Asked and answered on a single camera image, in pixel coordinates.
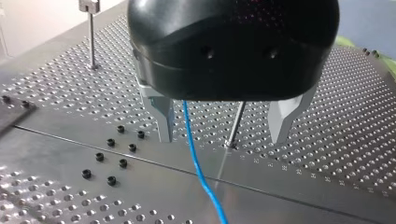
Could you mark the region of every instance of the small black part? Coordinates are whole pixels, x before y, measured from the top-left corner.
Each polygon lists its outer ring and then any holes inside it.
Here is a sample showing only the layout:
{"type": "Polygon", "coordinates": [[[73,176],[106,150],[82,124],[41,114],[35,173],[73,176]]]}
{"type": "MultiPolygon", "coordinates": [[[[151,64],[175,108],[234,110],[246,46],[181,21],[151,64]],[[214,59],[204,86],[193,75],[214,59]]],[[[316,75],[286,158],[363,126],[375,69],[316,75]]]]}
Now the small black part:
{"type": "Polygon", "coordinates": [[[140,139],[145,138],[145,132],[143,132],[143,131],[137,132],[137,137],[140,138],[140,139]]]}
{"type": "Polygon", "coordinates": [[[1,98],[3,99],[4,103],[8,104],[8,103],[11,102],[11,98],[9,96],[7,96],[7,95],[3,95],[3,96],[1,96],[1,98]]]}
{"type": "Polygon", "coordinates": [[[27,101],[22,101],[22,106],[25,108],[28,108],[30,106],[30,104],[27,101]]]}
{"type": "Polygon", "coordinates": [[[136,152],[136,145],[135,144],[130,144],[129,145],[129,150],[132,152],[136,152]]]}
{"type": "Polygon", "coordinates": [[[119,127],[117,127],[117,132],[124,133],[125,132],[124,126],[120,125],[119,127]]]}
{"type": "Polygon", "coordinates": [[[103,161],[104,158],[105,158],[105,156],[103,155],[102,152],[96,153],[96,160],[97,161],[103,161]]]}
{"type": "Polygon", "coordinates": [[[117,183],[117,179],[116,179],[115,176],[112,175],[112,176],[109,176],[109,177],[107,178],[107,184],[108,184],[109,186],[115,186],[116,183],[117,183]]]}
{"type": "Polygon", "coordinates": [[[91,171],[88,170],[88,169],[82,171],[82,177],[84,177],[85,179],[91,178],[91,175],[92,175],[92,173],[91,173],[91,171]]]}
{"type": "Polygon", "coordinates": [[[120,167],[125,168],[128,165],[128,161],[125,159],[120,160],[120,167]]]}
{"type": "Polygon", "coordinates": [[[110,147],[114,147],[114,145],[116,145],[116,141],[114,141],[114,139],[109,138],[107,139],[107,145],[110,147]]]}

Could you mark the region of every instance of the white wall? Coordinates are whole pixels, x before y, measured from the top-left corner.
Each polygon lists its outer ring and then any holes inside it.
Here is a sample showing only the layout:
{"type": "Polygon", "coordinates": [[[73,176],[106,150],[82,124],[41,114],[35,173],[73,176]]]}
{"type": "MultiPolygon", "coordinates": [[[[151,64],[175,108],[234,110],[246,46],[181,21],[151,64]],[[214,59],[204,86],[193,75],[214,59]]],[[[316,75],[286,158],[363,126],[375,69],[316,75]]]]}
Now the white wall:
{"type": "MultiPolygon", "coordinates": [[[[101,11],[121,1],[101,0],[101,11]]],[[[78,0],[0,0],[0,38],[8,57],[21,55],[85,20],[87,14],[78,10],[78,0]]]]}

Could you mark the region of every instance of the blue wire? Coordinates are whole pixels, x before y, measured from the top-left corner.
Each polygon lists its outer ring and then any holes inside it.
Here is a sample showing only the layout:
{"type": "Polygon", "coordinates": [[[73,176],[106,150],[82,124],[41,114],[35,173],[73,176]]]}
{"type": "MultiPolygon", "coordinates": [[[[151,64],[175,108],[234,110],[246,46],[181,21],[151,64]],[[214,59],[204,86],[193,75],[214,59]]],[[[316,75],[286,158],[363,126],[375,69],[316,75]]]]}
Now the blue wire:
{"type": "Polygon", "coordinates": [[[216,197],[215,193],[212,189],[207,185],[204,174],[202,173],[201,166],[198,162],[197,154],[195,153],[194,142],[192,141],[192,134],[190,128],[190,119],[189,119],[189,109],[187,107],[187,102],[183,101],[183,110],[184,110],[184,119],[186,120],[186,129],[187,129],[187,137],[189,139],[190,152],[192,161],[194,162],[195,170],[198,175],[198,179],[201,182],[202,188],[206,191],[206,194],[209,196],[210,200],[212,200],[213,205],[215,205],[216,210],[218,211],[218,216],[221,224],[228,224],[227,217],[221,207],[221,204],[216,197]]]}

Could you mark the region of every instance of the metal pin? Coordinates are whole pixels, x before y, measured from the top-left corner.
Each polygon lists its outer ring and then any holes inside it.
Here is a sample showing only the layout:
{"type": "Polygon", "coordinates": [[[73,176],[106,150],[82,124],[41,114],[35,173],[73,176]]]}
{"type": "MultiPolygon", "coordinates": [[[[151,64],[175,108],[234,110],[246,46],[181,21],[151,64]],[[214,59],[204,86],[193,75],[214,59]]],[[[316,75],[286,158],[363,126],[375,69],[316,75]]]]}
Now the metal pin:
{"type": "Polygon", "coordinates": [[[88,12],[88,26],[89,26],[89,37],[90,37],[90,64],[91,69],[97,69],[98,65],[95,63],[95,44],[93,35],[93,15],[88,12]]]}
{"type": "Polygon", "coordinates": [[[94,33],[93,33],[93,14],[100,12],[100,1],[99,0],[78,0],[79,10],[87,12],[88,14],[88,26],[89,33],[88,37],[90,40],[90,63],[88,67],[90,69],[97,69],[98,65],[95,61],[95,45],[94,45],[94,33]]]}
{"type": "Polygon", "coordinates": [[[241,122],[241,118],[244,113],[246,103],[247,103],[246,101],[243,101],[239,104],[238,112],[236,113],[236,118],[233,122],[233,128],[231,129],[230,138],[225,143],[227,147],[235,147],[236,145],[235,143],[236,132],[238,131],[239,123],[241,122]]]}

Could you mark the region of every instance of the black plastic cover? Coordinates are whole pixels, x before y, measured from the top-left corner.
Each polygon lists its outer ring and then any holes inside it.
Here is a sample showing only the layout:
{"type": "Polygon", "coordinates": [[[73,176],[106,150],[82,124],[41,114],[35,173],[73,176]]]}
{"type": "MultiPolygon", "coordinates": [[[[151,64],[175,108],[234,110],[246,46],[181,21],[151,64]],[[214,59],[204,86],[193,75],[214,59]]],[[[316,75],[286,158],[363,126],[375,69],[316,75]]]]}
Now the black plastic cover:
{"type": "Polygon", "coordinates": [[[270,101],[319,80],[336,0],[130,0],[138,78],[174,99],[270,101]]]}

